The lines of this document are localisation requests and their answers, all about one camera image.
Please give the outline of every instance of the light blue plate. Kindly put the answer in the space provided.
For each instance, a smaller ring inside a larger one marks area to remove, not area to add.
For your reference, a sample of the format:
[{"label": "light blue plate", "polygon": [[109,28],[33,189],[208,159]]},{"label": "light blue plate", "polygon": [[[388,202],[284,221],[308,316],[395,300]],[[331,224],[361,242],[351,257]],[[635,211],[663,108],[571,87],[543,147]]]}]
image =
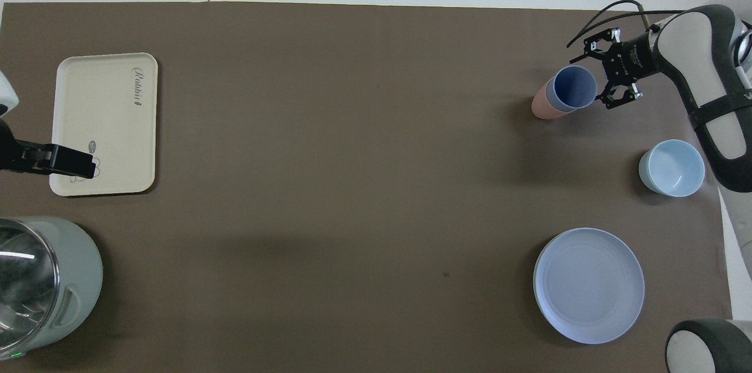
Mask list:
[{"label": "light blue plate", "polygon": [[582,344],[603,344],[626,333],[645,296],[632,250],[595,228],[571,229],[548,242],[535,263],[532,284],[546,320]]}]

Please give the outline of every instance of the kettle handle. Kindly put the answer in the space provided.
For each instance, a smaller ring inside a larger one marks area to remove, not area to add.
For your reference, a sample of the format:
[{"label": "kettle handle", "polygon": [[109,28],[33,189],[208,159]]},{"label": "kettle handle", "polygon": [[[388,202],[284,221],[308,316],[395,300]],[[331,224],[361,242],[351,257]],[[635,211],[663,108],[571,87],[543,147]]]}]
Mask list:
[{"label": "kettle handle", "polygon": [[[68,317],[68,313],[73,315],[64,322],[65,317]],[[72,325],[73,322],[78,319],[78,314],[81,312],[81,299],[78,296],[78,287],[76,285],[65,285],[65,290],[62,294],[62,301],[60,303],[60,310],[57,312],[55,319],[53,320],[51,327],[64,328]]]}]

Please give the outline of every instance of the pink cup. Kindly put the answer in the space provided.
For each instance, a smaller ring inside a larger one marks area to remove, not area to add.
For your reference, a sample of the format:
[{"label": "pink cup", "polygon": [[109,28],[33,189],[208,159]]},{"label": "pink cup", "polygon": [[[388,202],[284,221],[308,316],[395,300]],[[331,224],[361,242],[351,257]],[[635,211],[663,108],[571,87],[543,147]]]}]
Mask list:
[{"label": "pink cup", "polygon": [[562,68],[532,98],[532,114],[554,119],[590,106],[598,94],[593,74],[578,65]]}]

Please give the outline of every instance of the bowl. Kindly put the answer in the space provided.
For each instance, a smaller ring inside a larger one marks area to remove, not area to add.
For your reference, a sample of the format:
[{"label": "bowl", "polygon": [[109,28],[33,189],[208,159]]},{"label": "bowl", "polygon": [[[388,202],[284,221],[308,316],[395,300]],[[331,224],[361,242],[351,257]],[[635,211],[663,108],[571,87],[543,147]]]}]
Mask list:
[{"label": "bowl", "polygon": [[703,185],[704,161],[689,143],[666,140],[642,156],[639,172],[642,183],[650,190],[670,197],[687,197]]}]

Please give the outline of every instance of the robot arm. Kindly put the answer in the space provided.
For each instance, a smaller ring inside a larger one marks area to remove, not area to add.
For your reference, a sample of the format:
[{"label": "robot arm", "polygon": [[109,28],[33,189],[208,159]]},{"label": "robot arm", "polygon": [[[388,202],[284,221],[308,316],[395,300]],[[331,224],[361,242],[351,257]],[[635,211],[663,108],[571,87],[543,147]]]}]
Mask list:
[{"label": "robot arm", "polygon": [[[583,55],[603,63],[607,84],[598,99],[609,109],[625,105],[642,93],[636,82],[664,73],[677,87],[690,124],[720,183],[752,277],[752,68],[750,28],[736,12],[720,4],[689,9],[650,26],[637,38],[621,42],[618,28],[585,39]],[[599,41],[612,43],[599,50]],[[628,87],[615,98],[620,86]]]},{"label": "robot arm", "polygon": [[[612,28],[585,39],[600,60],[609,109],[642,97],[636,82],[664,73],[675,84],[728,209],[752,277],[752,0],[717,0],[673,15],[631,41]],[[612,43],[599,50],[599,41]],[[615,91],[626,86],[623,97]],[[698,319],[674,327],[666,342],[671,373],[752,371],[752,322]]]},{"label": "robot arm", "polygon": [[[16,92],[0,72],[0,117],[16,105]],[[0,119],[0,170],[92,178],[95,167],[91,154],[60,145],[39,145],[16,140],[10,127]]]}]

